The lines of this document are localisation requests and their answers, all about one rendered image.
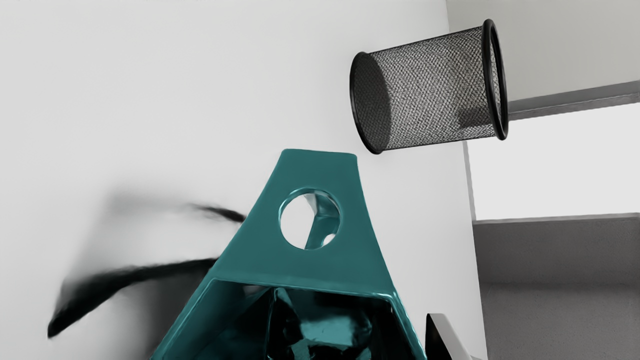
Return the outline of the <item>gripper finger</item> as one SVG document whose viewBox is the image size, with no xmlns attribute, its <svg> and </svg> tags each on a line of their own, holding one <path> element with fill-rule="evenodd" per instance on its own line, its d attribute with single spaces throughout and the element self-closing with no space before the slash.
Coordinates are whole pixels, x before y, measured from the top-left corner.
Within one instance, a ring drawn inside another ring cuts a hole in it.
<svg viewBox="0 0 640 360">
<path fill-rule="evenodd" d="M 444 313 L 429 313 L 425 331 L 426 360 L 474 360 Z"/>
</svg>

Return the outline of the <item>black mesh pen holder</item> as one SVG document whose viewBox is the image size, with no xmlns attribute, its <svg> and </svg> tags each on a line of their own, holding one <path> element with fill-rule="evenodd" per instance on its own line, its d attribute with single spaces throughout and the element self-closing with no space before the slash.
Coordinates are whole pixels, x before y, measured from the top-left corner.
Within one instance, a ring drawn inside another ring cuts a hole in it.
<svg viewBox="0 0 640 360">
<path fill-rule="evenodd" d="M 368 151 L 471 141 L 509 132 L 498 29 L 482 25 L 374 52 L 350 66 L 355 128 Z"/>
</svg>

